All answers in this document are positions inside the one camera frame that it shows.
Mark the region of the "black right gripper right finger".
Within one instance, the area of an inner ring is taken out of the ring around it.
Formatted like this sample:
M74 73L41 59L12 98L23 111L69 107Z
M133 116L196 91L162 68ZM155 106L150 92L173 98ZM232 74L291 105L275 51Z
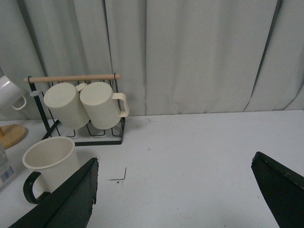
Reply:
M260 191L281 228L304 226L304 177L257 152L251 169Z

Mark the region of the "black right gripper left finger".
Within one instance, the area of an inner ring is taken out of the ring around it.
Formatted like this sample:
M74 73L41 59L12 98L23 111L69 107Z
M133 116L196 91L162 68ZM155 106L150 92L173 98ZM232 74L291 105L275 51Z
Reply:
M33 193L35 180L41 175L34 171L26 179L25 198L36 204L12 228L85 228L96 204L98 159L91 158L52 193Z

